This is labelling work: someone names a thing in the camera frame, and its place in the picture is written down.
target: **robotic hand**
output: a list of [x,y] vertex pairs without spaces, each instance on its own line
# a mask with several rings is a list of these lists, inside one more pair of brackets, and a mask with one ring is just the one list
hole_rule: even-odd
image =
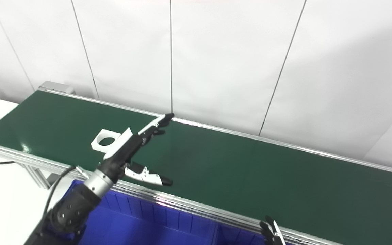
[[154,135],[164,134],[165,131],[160,128],[167,126],[173,116],[173,113],[159,116],[138,134],[133,134],[130,128],[126,129],[106,152],[88,180],[73,188],[45,214],[25,245],[78,244],[86,229],[85,222],[89,213],[124,175],[147,183],[171,186],[173,182],[170,179],[131,162],[131,158]]
[[260,221],[261,234],[265,237],[264,243],[266,245],[285,245],[282,233],[274,219],[266,215],[266,222]]

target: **green conveyor belt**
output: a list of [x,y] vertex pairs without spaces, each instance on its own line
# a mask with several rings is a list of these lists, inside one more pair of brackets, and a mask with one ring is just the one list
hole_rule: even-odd
[[[36,91],[0,121],[0,146],[93,171],[101,129],[152,119]],[[132,183],[345,245],[392,244],[392,172],[174,121],[133,160],[174,185]]]

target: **blue plastic bin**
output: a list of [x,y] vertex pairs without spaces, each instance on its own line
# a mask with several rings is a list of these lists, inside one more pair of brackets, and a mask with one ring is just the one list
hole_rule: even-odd
[[[74,180],[68,191],[81,183]],[[260,234],[109,191],[90,213],[79,244],[263,245],[264,242]]]

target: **panel seam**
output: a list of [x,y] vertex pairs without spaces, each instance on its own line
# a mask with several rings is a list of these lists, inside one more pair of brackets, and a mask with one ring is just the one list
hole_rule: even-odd
[[291,48],[291,45],[292,45],[292,43],[293,43],[294,36],[296,35],[296,31],[297,31],[297,27],[299,26],[300,18],[302,17],[303,11],[304,11],[304,9],[305,9],[306,1],[307,1],[307,0],[304,1],[304,4],[303,4],[303,6],[302,6],[302,10],[300,11],[300,14],[299,14],[299,18],[297,19],[296,27],[294,28],[294,32],[293,32],[293,36],[291,37],[290,45],[288,46],[287,53],[285,54],[285,58],[284,58],[284,60],[283,60],[282,66],[281,66],[281,68],[280,68],[279,75],[278,75],[278,78],[277,78],[277,80],[276,80],[276,84],[275,84],[275,87],[274,87],[274,89],[273,89],[272,96],[271,96],[271,98],[270,98],[269,105],[268,105],[267,110],[266,110],[266,115],[264,116],[263,124],[261,125],[260,132],[258,133],[258,136],[260,136],[260,135],[261,135],[261,132],[263,131],[264,123],[266,122],[267,114],[269,113],[270,105],[272,104],[272,101],[273,101],[273,96],[274,96],[274,94],[275,94],[275,92],[276,92],[276,88],[277,88],[277,85],[278,85],[278,83],[279,83],[279,79],[280,79],[280,76],[281,76],[281,74],[282,74],[283,67],[284,67],[285,62],[286,62],[286,60],[287,60],[288,53],[290,52],[290,48]]
[[96,96],[98,96],[98,99],[101,100],[101,98],[99,98],[98,88],[96,87],[95,77],[93,76],[92,66],[90,65],[90,60],[89,60],[89,58],[88,58],[86,45],[85,45],[85,43],[84,43],[83,34],[81,33],[81,28],[80,28],[80,24],[79,24],[79,22],[78,22],[78,16],[77,16],[77,13],[76,13],[76,11],[75,11],[75,5],[74,5],[73,0],[70,0],[70,3],[72,4],[73,14],[75,15],[75,20],[76,20],[76,22],[77,22],[78,31],[80,32],[81,42],[82,42],[82,44],[83,44],[84,53],[86,54],[86,59],[87,59],[88,67],[89,67],[89,69],[90,69],[90,74],[92,75],[92,81],[93,81],[93,85],[94,85],[95,90],[96,90]]
[[361,160],[364,160],[364,158],[370,153],[370,151],[372,151],[372,149],[381,140],[381,138],[386,134],[386,132],[388,132],[388,130],[391,128],[391,126],[392,126],[392,123],[387,127],[385,132],[383,132],[382,135],[380,135],[380,137],[375,141],[375,143],[372,145],[372,147],[370,147],[370,149],[365,153],[365,155],[363,157],[361,157]]
[[19,62],[19,65],[20,65],[20,67],[22,68],[23,73],[25,74],[26,78],[28,79],[28,82],[30,83],[31,88],[33,89],[33,92],[36,91],[36,90],[34,89],[33,84],[31,83],[31,80],[30,80],[30,77],[29,77],[28,74],[27,74],[27,71],[25,71],[25,68],[23,67],[22,62],[20,62],[19,56],[17,55],[16,50],[15,50],[13,44],[11,43],[10,38],[8,37],[8,34],[7,34],[7,32],[6,32],[5,28],[4,28],[3,23],[1,22],[1,20],[0,20],[0,26],[1,26],[1,29],[3,29],[4,35],[5,35],[5,37],[6,37],[7,41],[8,41],[8,43],[10,44],[10,47],[11,47],[11,49],[13,50],[13,53],[14,53],[14,55],[16,56],[16,59],[17,59],[17,61]]
[[170,0],[170,111],[173,113],[172,0]]

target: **black cable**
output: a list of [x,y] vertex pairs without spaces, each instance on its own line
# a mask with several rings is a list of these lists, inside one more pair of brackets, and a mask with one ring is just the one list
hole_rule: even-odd
[[69,168],[67,168],[64,172],[61,173],[60,177],[55,181],[53,187],[51,188],[51,192],[49,193],[49,197],[48,200],[46,201],[46,205],[45,205],[45,209],[43,211],[43,216],[45,216],[48,213],[48,207],[49,207],[49,203],[51,202],[51,198],[52,195],[54,194],[55,188],[57,187],[57,185],[59,184],[59,181],[68,173],[70,173],[70,171],[74,170],[75,166],[71,166]]
[[0,164],[10,164],[10,163],[14,163],[14,161],[0,162]]

